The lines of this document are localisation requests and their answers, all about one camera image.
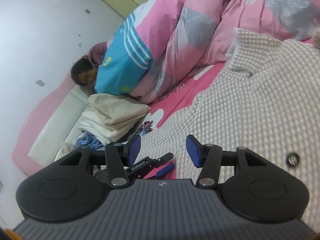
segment blue handle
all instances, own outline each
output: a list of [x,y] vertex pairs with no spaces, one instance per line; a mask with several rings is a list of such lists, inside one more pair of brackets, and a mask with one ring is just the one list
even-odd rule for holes
[[176,165],[174,165],[173,163],[170,163],[169,165],[165,166],[163,169],[159,170],[156,175],[155,178],[161,178],[164,175],[166,175],[167,173],[169,173],[170,171],[172,171],[175,168]]

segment blue fabric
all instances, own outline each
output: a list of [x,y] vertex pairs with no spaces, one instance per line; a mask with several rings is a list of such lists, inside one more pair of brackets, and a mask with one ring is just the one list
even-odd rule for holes
[[127,94],[152,66],[152,54],[136,32],[134,22],[134,13],[131,13],[116,31],[98,68],[94,86],[97,93]]
[[77,140],[74,150],[80,146],[89,146],[92,151],[96,151],[103,147],[102,143],[89,132],[84,132],[83,136]]

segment pink blanket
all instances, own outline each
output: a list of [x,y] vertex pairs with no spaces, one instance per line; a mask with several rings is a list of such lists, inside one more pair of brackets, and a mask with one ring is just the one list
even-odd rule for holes
[[[172,19],[177,12],[176,24]],[[181,82],[194,66],[224,62],[234,28],[281,40],[309,38],[310,28],[319,20],[320,0],[150,0],[133,13],[141,39],[153,55],[162,54],[130,92],[150,103]],[[150,25],[158,31],[149,31]],[[152,42],[153,38],[161,42]]]

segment gray patch on wall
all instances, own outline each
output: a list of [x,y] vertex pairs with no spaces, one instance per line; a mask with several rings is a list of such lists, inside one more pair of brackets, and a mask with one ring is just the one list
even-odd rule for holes
[[45,83],[40,79],[36,82],[36,84],[40,87],[44,87]]

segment blanket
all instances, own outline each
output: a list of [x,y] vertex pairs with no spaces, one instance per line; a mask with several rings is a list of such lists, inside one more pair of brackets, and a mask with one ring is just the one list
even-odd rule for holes
[[[230,54],[190,106],[141,138],[138,160],[172,152],[177,178],[195,181],[200,169],[186,152],[188,134],[227,151],[248,147],[303,181],[310,201],[302,220],[319,232],[320,51],[298,41],[238,30]],[[291,152],[300,156],[300,163],[289,169],[285,161]],[[220,182],[232,175],[231,168],[222,167]]]
[[[167,19],[161,13],[157,15],[153,6],[159,8],[162,4],[167,10],[170,3],[170,10],[176,8],[179,14],[173,32],[172,28],[166,28],[166,38],[170,38],[162,58],[158,62],[154,60],[151,69],[130,92],[143,103],[150,103],[172,89],[194,66],[225,62],[234,28],[270,34],[280,40],[303,41],[310,37],[309,30],[320,15],[320,0],[185,0],[181,11],[176,1],[150,0],[142,6],[150,8],[148,13],[141,8],[133,12],[136,17],[145,17],[140,20],[141,28],[149,17],[148,20],[152,18],[161,30],[166,27]],[[157,32],[149,32],[148,25],[144,30],[144,37],[157,39]],[[152,53],[152,49],[157,51],[156,47],[150,48]]]
[[150,110],[124,95],[94,94],[88,103],[91,109],[82,113],[79,128],[93,134],[104,146],[117,142]]

